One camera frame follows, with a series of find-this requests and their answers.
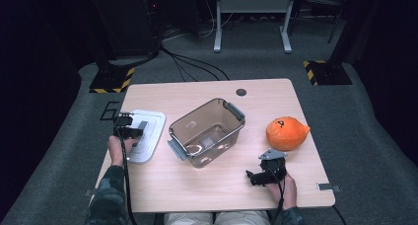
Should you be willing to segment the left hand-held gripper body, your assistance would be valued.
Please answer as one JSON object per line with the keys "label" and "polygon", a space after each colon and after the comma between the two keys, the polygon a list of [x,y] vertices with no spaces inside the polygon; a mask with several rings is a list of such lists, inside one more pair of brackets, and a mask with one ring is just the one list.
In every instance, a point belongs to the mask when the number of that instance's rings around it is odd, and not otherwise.
{"label": "left hand-held gripper body", "polygon": [[133,117],[130,113],[123,112],[113,120],[113,135],[119,138],[132,138],[133,130],[130,125]]}

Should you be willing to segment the person's right hand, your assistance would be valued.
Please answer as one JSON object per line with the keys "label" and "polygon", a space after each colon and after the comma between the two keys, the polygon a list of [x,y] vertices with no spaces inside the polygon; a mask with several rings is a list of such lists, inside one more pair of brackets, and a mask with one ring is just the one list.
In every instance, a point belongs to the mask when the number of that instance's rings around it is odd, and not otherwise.
{"label": "person's right hand", "polygon": [[297,187],[295,180],[289,174],[285,176],[279,185],[268,184],[266,187],[275,202],[279,203],[280,200],[283,200],[283,210],[297,206]]}

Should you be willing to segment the white metal stand frame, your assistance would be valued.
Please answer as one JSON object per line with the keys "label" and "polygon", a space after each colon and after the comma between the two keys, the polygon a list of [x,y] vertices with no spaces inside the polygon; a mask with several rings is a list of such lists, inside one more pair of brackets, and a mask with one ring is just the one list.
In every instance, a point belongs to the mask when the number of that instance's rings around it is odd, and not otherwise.
{"label": "white metal stand frame", "polygon": [[279,27],[284,52],[290,54],[288,26],[295,0],[216,0],[216,35],[213,51],[219,53],[222,45],[222,15],[230,14],[284,14],[283,25]]}

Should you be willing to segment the person's legs in beige pants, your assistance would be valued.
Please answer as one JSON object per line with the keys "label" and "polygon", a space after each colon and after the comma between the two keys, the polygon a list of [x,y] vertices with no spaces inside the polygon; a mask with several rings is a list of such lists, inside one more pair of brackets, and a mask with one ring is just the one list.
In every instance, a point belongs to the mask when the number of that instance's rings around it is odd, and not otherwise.
{"label": "person's legs in beige pants", "polygon": [[265,211],[187,212],[164,215],[165,225],[270,225]]}

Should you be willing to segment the orange plush toy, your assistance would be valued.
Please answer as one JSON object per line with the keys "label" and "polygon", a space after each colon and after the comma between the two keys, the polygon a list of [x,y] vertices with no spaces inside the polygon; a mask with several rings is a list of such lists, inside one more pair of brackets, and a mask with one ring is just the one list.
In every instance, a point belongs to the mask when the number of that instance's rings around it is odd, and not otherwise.
{"label": "orange plush toy", "polygon": [[266,127],[267,142],[280,151],[292,151],[306,140],[311,128],[291,116],[272,120]]}

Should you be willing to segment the black stand with striped base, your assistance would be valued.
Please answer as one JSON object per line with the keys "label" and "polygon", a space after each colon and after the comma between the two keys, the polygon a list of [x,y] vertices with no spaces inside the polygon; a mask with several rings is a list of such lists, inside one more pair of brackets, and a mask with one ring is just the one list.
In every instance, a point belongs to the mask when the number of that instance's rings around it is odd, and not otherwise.
{"label": "black stand with striped base", "polygon": [[306,61],[304,63],[309,79],[313,85],[351,85],[342,66],[357,32],[361,29],[362,0],[343,0],[341,13],[345,15],[346,25],[330,55],[325,61]]}
{"label": "black stand with striped base", "polygon": [[92,23],[90,26],[91,55],[99,68],[90,89],[96,93],[123,92],[130,81],[134,64],[114,64],[117,35],[117,11],[113,0],[91,0]]}

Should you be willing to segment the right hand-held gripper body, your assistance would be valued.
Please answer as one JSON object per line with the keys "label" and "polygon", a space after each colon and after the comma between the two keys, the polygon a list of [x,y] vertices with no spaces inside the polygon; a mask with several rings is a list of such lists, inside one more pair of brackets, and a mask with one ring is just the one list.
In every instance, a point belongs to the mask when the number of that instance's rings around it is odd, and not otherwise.
{"label": "right hand-held gripper body", "polygon": [[285,152],[268,149],[259,156],[262,173],[260,181],[263,184],[278,184],[287,174]]}

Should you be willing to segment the person's left hand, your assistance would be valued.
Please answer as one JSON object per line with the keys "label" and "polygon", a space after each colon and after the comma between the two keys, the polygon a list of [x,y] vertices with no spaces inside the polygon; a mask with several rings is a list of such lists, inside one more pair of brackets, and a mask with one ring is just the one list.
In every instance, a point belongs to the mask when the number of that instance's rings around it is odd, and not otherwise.
{"label": "person's left hand", "polygon": [[111,159],[112,166],[123,166],[124,155],[122,153],[122,148],[125,148],[125,154],[129,155],[132,147],[138,142],[136,138],[128,138],[120,141],[116,136],[111,135],[108,138],[108,152]]}

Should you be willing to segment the white box lid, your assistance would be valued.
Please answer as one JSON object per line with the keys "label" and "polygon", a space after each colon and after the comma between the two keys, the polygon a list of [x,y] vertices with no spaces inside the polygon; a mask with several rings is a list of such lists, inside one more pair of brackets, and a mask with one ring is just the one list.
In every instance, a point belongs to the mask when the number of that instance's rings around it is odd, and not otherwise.
{"label": "white box lid", "polygon": [[142,129],[136,146],[133,146],[129,155],[130,163],[145,164],[151,160],[162,135],[166,115],[162,112],[135,110],[130,113],[133,118],[131,127]]}

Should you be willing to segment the black equipment cabinet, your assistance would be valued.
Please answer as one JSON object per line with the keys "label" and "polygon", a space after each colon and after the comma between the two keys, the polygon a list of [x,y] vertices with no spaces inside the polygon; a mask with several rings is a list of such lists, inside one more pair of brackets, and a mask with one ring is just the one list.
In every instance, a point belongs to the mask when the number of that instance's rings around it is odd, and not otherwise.
{"label": "black equipment cabinet", "polygon": [[158,0],[94,0],[115,56],[154,54],[161,43]]}

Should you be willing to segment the transparent brown storage box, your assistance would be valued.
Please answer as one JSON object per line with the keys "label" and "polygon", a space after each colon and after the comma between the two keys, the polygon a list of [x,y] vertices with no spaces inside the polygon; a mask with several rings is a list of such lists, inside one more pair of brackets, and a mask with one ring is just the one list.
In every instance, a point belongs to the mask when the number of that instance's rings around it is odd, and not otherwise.
{"label": "transparent brown storage box", "polygon": [[236,144],[244,126],[245,114],[216,98],[173,122],[168,144],[180,160],[203,168]]}

